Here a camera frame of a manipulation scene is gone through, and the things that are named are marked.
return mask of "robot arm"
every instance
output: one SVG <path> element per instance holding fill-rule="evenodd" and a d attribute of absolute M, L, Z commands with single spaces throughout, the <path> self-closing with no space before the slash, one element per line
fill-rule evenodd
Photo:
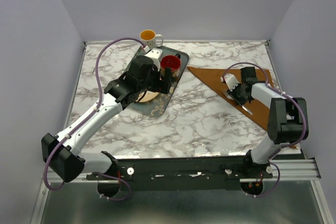
<path fill-rule="evenodd" d="M 241 83 L 233 74 L 224 76 L 229 88 L 227 93 L 240 106 L 255 99 L 270 109 L 268 135 L 257 147 L 247 153 L 254 164 L 268 164 L 272 153 L 299 139 L 303 130 L 303 118 L 291 101 L 269 88 L 265 82 L 258 81 L 254 67 L 242 68 L 240 73 Z M 305 115 L 306 133 L 303 137 L 305 140 L 308 137 L 306 101 L 303 98 L 290 98 L 300 106 Z"/>
<path fill-rule="evenodd" d="M 128 71 L 104 89 L 102 99 L 85 112 L 77 121 L 56 136 L 46 134 L 42 143 L 43 159 L 47 159 L 54 148 L 62 142 L 50 160 L 49 166 L 65 181 L 70 182 L 81 173 L 105 173 L 117 161 L 106 152 L 81 153 L 91 137 L 108 120 L 118 115 L 129 104 L 138 100 L 146 91 L 169 93 L 171 71 L 166 69 L 160 79 L 159 57 L 162 50 L 153 49 L 145 56 L 132 60 Z"/>

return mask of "white marble surface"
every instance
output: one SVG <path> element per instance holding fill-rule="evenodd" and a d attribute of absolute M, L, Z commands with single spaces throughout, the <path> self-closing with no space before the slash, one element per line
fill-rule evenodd
<path fill-rule="evenodd" d="M 269 69 L 262 42 L 180 42 L 165 46 L 186 52 L 189 66 L 226 68 L 250 61 Z M 98 98 L 93 69 L 104 45 L 88 45 L 73 104 L 71 121 L 82 115 Z M 118 44 L 102 56 L 99 75 L 103 87 L 122 73 L 138 44 Z M 159 118 L 126 109 L 110 120 L 88 142 L 86 152 L 107 151 L 116 158 L 191 157 L 244 155 L 266 132 L 245 117 L 186 70 L 173 98 Z M 298 153 L 298 150 L 284 150 Z"/>

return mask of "orange mug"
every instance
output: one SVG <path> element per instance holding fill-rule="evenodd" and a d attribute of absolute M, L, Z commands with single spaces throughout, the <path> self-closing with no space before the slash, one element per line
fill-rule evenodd
<path fill-rule="evenodd" d="M 162 58 L 160 62 L 160 74 L 161 78 L 164 77 L 165 68 L 169 67 L 172 70 L 172 78 L 177 79 L 180 76 L 181 72 L 181 55 L 167 55 Z"/>

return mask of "gray wall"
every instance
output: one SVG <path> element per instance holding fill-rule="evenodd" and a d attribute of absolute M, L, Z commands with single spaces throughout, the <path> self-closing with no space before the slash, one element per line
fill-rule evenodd
<path fill-rule="evenodd" d="M 167 39 L 269 39 L 293 0 L 62 0 L 85 41 L 138 36 Z"/>
<path fill-rule="evenodd" d="M 294 0 L 271 40 L 284 90 L 308 103 L 309 138 L 321 185 L 336 221 L 336 0 Z"/>
<path fill-rule="evenodd" d="M 61 0 L 0 0 L 0 222 L 29 223 L 40 139 L 60 130 L 83 44 Z"/>

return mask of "wooden cutting board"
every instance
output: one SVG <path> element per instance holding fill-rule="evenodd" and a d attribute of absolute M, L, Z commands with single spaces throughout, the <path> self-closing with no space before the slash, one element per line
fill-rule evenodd
<path fill-rule="evenodd" d="M 269 109 L 263 105 L 258 100 L 253 100 L 251 103 L 245 103 L 244 106 L 251 110 L 253 115 L 246 112 L 240 106 L 236 105 L 234 100 L 227 98 L 223 91 L 228 90 L 226 84 L 221 83 L 220 77 L 224 73 L 225 69 L 207 69 L 207 68 L 194 68 L 188 67 L 188 70 L 197 78 L 199 78 L 204 84 L 206 84 L 209 88 L 219 94 L 225 101 L 230 103 L 233 107 L 239 110 L 241 113 L 246 115 L 264 130 L 267 130 L 267 123 L 268 123 L 268 114 Z M 269 70 L 265 70 L 266 74 L 268 75 L 269 84 L 273 87 L 272 78 L 270 75 Z M 238 81 L 241 81 L 240 78 L 240 69 L 230 69 L 228 73 L 234 74 Z M 266 80 L 263 72 L 260 69 L 256 70 L 257 78 L 260 81 Z"/>

